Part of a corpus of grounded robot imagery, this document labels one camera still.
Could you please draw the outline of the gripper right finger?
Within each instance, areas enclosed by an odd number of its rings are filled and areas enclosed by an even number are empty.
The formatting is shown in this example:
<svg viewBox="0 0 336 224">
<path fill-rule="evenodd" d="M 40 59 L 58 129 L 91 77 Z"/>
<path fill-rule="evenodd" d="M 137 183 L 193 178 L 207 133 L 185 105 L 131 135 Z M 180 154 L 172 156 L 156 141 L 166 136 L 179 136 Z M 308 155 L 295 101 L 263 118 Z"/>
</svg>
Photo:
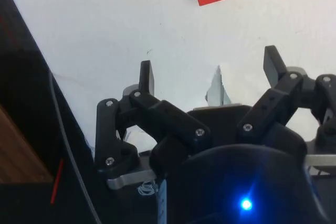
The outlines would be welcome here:
<svg viewBox="0 0 336 224">
<path fill-rule="evenodd" d="M 335 144 L 335 75 L 309 78 L 301 70 L 290 70 L 275 46 L 264 51 L 263 68 L 270 84 L 238 125 L 245 143 L 259 143 L 274 125 L 285 126 L 298 108 L 310 109 L 319 122 L 316 144 Z"/>
</svg>

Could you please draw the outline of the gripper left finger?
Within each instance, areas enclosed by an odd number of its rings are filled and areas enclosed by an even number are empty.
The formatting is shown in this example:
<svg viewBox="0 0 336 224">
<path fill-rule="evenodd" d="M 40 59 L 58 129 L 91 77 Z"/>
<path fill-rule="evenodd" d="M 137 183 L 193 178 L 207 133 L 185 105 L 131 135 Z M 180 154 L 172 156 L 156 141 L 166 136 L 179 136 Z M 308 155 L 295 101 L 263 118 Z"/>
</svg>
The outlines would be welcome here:
<svg viewBox="0 0 336 224">
<path fill-rule="evenodd" d="M 150 61 L 140 65 L 139 83 L 120 101 L 97 105 L 94 164 L 101 173 L 126 173 L 140 163 L 137 148 L 127 143 L 127 128 L 138 126 L 154 138 L 149 164 L 156 173 L 170 173 L 190 155 L 211 145 L 209 128 L 173 104 L 154 96 Z"/>
</svg>

